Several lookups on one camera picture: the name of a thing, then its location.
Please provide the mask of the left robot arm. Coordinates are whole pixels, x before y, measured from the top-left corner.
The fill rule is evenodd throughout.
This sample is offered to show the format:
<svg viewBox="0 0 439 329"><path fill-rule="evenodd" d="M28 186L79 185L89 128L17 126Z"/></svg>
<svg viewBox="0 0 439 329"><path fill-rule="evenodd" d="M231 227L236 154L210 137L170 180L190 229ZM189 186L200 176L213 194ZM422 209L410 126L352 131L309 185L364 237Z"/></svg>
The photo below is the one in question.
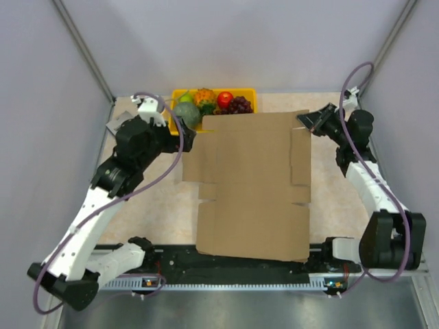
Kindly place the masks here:
<svg viewBox="0 0 439 329"><path fill-rule="evenodd" d="M43 262L32 263L27 271L35 281L33 306L38 314L50 313L38 305L39 289L74 310L84 310L110 281L136 268L146 272L154 267L152 244L138 236L99 260L90 257L123 203L163 180L182 153L191 151L195 130L175 113L171 117L176 135L167 123L139 115L119 126L112 154L98 166L63 239Z"/></svg>

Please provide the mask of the brown cardboard box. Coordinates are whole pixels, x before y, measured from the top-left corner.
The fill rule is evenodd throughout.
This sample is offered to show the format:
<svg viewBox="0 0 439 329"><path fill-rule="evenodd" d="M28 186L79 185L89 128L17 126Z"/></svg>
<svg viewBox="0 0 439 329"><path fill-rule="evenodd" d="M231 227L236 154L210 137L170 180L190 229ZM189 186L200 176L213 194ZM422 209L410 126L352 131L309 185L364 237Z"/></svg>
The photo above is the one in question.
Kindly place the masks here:
<svg viewBox="0 0 439 329"><path fill-rule="evenodd" d="M207 116L182 159L199 187L201 254L305 262L311 135L296 112Z"/></svg>

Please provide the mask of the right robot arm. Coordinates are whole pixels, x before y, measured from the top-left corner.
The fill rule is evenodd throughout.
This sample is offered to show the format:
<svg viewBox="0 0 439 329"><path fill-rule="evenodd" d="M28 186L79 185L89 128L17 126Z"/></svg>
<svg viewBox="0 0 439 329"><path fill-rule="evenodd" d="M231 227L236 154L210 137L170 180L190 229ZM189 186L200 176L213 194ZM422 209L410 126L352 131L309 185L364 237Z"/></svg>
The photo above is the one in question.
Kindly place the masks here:
<svg viewBox="0 0 439 329"><path fill-rule="evenodd" d="M426 219L409 211L390 191L369 148L374 117L354 110L348 119L332 103L296 117L315 136L327 136L337 145L335 161L353 185L370 217L360 239L328 238L329 249L320 254L328 271L345 260L367 269L418 269L426 231Z"/></svg>

